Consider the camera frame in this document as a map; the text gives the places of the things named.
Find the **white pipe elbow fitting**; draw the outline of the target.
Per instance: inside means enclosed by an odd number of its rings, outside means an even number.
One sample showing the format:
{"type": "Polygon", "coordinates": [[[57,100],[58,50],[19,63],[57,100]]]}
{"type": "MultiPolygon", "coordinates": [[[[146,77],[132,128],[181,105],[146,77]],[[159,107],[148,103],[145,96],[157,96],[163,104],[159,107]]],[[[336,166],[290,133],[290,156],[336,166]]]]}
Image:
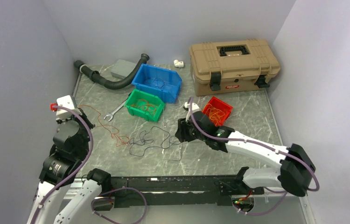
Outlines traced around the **white pipe elbow fitting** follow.
{"type": "Polygon", "coordinates": [[[173,61],[173,64],[176,68],[184,68],[184,61],[179,61],[179,60],[175,59],[173,61]]]}

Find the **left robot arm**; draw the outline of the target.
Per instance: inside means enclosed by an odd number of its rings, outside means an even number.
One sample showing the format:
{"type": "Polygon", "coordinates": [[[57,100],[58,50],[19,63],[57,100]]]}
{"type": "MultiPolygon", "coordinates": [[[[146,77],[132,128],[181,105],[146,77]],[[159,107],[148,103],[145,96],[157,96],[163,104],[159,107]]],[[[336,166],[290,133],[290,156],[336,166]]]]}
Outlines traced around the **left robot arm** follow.
{"type": "Polygon", "coordinates": [[[42,165],[29,224],[76,224],[95,197],[105,196],[112,189],[111,175],[95,168],[89,171],[77,194],[60,208],[76,173],[92,153],[91,129],[94,128],[80,108],[67,112],[64,118],[57,119],[59,129],[42,165]]]}

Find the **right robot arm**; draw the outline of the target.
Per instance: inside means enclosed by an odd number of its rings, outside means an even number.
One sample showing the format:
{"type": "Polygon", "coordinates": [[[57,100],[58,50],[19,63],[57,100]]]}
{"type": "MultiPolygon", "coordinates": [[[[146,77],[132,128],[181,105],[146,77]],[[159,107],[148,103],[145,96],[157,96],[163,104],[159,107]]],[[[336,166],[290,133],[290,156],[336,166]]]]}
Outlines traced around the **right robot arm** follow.
{"type": "Polygon", "coordinates": [[[278,187],[286,192],[304,197],[308,191],[317,191],[315,165],[304,148],[297,144],[290,147],[273,145],[248,137],[227,126],[215,126],[201,111],[187,118],[178,119],[175,133],[180,142],[200,140],[209,148],[225,153],[240,154],[268,165],[267,168],[243,167],[234,181],[240,194],[259,187],[278,187]]]}

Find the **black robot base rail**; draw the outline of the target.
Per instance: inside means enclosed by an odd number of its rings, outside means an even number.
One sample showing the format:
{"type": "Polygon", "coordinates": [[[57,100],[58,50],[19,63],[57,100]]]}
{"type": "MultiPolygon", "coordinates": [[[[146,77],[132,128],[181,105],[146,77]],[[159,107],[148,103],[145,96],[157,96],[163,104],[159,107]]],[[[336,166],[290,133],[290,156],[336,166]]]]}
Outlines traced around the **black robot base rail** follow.
{"type": "Polygon", "coordinates": [[[128,208],[145,204],[230,206],[231,199],[263,194],[262,187],[251,189],[238,175],[113,176],[101,197],[110,199],[115,208],[128,208]]]}

